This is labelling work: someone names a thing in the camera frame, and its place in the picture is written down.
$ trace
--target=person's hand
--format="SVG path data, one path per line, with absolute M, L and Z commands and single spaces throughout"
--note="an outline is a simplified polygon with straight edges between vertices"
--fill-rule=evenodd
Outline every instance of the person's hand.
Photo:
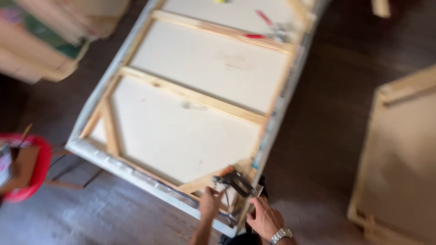
M 256 208 L 256 219 L 251 214 L 247 214 L 247 223 L 263 238 L 271 240 L 278 232 L 285 221 L 283 216 L 276 209 L 270 207 L 264 197 L 254 197 L 250 203 Z
M 217 192 L 207 186 L 200 198 L 200 218 L 213 220 L 218 214 L 218 209 L 221 205 L 221 198 L 224 191 Z

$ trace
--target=wooden frame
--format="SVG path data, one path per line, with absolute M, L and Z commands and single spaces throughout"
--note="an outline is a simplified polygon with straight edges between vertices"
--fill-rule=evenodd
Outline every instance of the wooden frame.
M 248 122 L 257 124 L 261 126 L 261 133 L 258 136 L 258 139 L 255 143 L 255 146 L 253 147 L 251 156 L 248 159 L 241 160 L 237 163 L 233 163 L 232 165 L 234 168 L 241 173 L 245 173 L 249 179 L 253 179 L 254 175 L 256 174 L 256 169 L 251 167 L 252 160 L 254 159 L 254 156 L 256 155 L 261 139 L 264 135 L 265 128 L 267 125 L 268 120 L 270 119 L 273 111 L 274 111 L 274 105 L 275 101 L 280 96 L 280 93 L 287 81 L 289 71 L 293 65 L 293 61 L 295 58 L 295 54 L 297 51 L 297 48 L 299 47 L 300 42 L 302 41 L 303 35 L 305 33 L 306 28 L 301 28 L 300 31 L 297 32 L 297 42 L 294 44 L 290 43 L 279 43 L 275 40 L 264 38 L 264 39 L 251 39 L 246 38 L 244 36 L 245 32 L 236 30 L 229 27 L 220 26 L 217 24 L 212 24 L 206 21 L 197 20 L 191 17 L 181 16 L 178 14 L 173 14 L 169 12 L 165 12 L 160 10 L 163 6 L 163 3 L 165 0 L 158 0 L 155 7 L 150 11 L 150 14 L 145 22 L 145 24 L 141 27 L 141 30 L 139 31 L 139 34 L 135 37 L 134 41 L 132 42 L 132 45 L 129 47 L 128 51 L 126 52 L 123 61 L 120 63 L 118 69 L 112 76 L 110 82 L 107 84 L 103 95 L 101 96 L 100 101 L 97 103 L 97 105 L 94 108 L 93 113 L 88 119 L 88 122 L 86 123 L 86 126 L 83 128 L 82 133 L 80 134 L 79 138 L 90 142 L 92 145 L 96 146 L 97 148 L 100 148 L 101 150 L 104 150 L 108 152 L 112 157 L 115 159 L 118 159 L 119 161 L 127 164 L 128 166 L 132 167 L 133 169 L 144 173 L 157 181 L 173 188 L 176 191 L 183 192 L 185 195 L 189 196 L 195 201 L 199 201 L 199 197 L 194 194 L 194 192 L 204 188 L 205 186 L 208 186 L 211 184 L 211 177 L 213 175 L 216 175 L 220 172 L 222 172 L 222 169 L 217 170 L 213 173 L 207 174 L 203 177 L 200 177 L 196 180 L 193 180 L 189 183 L 185 183 L 183 185 L 175 185 L 171 183 L 168 180 L 165 180 L 164 178 L 161 178 L 153 173 L 150 173 L 149 171 L 139 167 L 137 164 L 130 162 L 129 160 L 123 158 L 120 156 L 119 153 L 119 145 L 117 141 L 117 135 L 116 135 L 116 129 L 114 127 L 113 122 L 113 115 L 112 115 L 112 109 L 110 104 L 110 96 L 116 89 L 120 79 L 122 77 L 135 77 L 136 79 L 139 79 L 140 81 L 149 84 L 151 86 L 154 86 L 156 88 L 162 89 L 169 93 L 174 93 L 178 96 L 184 97 L 187 100 L 191 100 L 195 103 L 202 104 L 207 107 L 214 108 L 218 111 L 227 113 L 229 115 L 238 117 L 240 119 L 246 120 Z M 302 16 L 306 16 L 309 11 L 306 10 L 305 13 L 303 13 Z M 181 86 L 179 84 L 172 83 L 170 81 L 167 81 L 163 78 L 148 74 L 144 71 L 141 71 L 136 68 L 130 67 L 130 62 L 135 55 L 141 41 L 145 38 L 150 26 L 153 24 L 155 20 L 164 20 L 167 22 L 171 22 L 178 25 L 183 25 L 185 27 L 198 29 L 201 31 L 206 31 L 215 35 L 219 35 L 222 37 L 230 38 L 233 40 L 238 40 L 241 42 L 249 43 L 252 45 L 257 45 L 263 48 L 283 52 L 286 55 L 288 55 L 286 64 L 284 69 L 281 71 L 280 80 L 278 82 L 278 85 L 276 87 L 275 95 L 272 98 L 272 101 L 270 103 L 270 107 L 265 115 L 260 115 L 256 112 L 249 111 L 244 108 L 240 108 L 235 105 L 231 105 L 227 102 L 221 101 L 219 99 L 212 98 L 208 95 L 202 94 L 200 92 L 191 90 L 187 87 Z M 310 21 L 308 18 L 304 18 L 304 27 L 309 25 Z M 98 119 L 103 118 L 104 122 L 104 128 L 106 131 L 106 137 L 107 137 L 107 146 L 102 146 L 101 144 L 92 141 L 91 139 L 87 138 L 88 135 L 92 132 L 94 127 L 96 126 Z M 236 205 L 237 201 L 234 200 L 233 204 L 230 207 L 230 210 L 233 210 L 233 207 Z
M 389 110 L 390 106 L 435 92 L 436 65 L 383 85 L 375 91 L 372 113 L 368 121 L 367 138 L 362 150 L 358 175 L 347 212 L 350 221 L 364 227 L 364 234 L 368 240 L 379 244 L 424 245 L 423 242 L 411 237 L 409 232 L 405 234 L 404 231 L 378 220 L 372 214 L 363 213 L 358 207 L 362 200 L 365 186 L 364 179 L 368 172 L 371 156 L 375 152 L 378 131 L 376 122 Z

